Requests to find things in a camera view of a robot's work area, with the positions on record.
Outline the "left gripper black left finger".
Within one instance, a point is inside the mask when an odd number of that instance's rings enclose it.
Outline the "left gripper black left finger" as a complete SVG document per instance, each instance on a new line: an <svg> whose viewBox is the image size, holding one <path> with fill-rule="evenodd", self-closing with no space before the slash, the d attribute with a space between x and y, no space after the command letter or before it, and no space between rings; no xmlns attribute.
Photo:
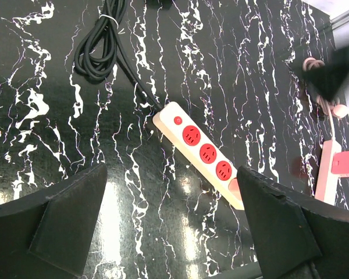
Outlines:
<svg viewBox="0 0 349 279"><path fill-rule="evenodd" d="M106 164L0 205L0 278L80 278L108 174Z"/></svg>

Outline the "beige red power strip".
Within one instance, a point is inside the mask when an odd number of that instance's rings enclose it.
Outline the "beige red power strip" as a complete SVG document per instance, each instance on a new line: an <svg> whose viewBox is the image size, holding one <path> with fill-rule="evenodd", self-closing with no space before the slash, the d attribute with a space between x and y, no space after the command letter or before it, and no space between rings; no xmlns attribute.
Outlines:
<svg viewBox="0 0 349 279"><path fill-rule="evenodd" d="M153 117L156 128L237 210L244 210L237 169L176 102Z"/></svg>

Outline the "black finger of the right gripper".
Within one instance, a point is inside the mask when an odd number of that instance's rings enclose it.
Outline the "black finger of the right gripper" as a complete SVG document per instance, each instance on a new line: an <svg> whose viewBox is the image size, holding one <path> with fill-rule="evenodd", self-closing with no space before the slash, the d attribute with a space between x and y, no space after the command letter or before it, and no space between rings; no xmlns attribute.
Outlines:
<svg viewBox="0 0 349 279"><path fill-rule="evenodd" d="M349 46L333 51L331 61L324 66L304 71L296 63L291 68L324 100L334 101L349 86Z"/></svg>

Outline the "pink square plug adapter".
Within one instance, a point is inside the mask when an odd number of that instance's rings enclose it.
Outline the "pink square plug adapter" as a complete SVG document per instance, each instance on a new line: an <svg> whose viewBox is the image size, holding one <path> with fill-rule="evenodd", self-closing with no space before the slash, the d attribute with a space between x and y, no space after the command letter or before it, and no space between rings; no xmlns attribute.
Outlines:
<svg viewBox="0 0 349 279"><path fill-rule="evenodd" d="M349 151L339 152L334 155L331 173L339 177L349 177Z"/></svg>

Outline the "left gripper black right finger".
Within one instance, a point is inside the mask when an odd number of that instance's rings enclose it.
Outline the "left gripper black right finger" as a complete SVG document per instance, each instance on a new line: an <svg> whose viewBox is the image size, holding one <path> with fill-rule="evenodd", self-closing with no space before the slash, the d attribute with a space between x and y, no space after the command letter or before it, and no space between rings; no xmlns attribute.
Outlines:
<svg viewBox="0 0 349 279"><path fill-rule="evenodd" d="M349 211L241 166L237 181L263 278L349 278Z"/></svg>

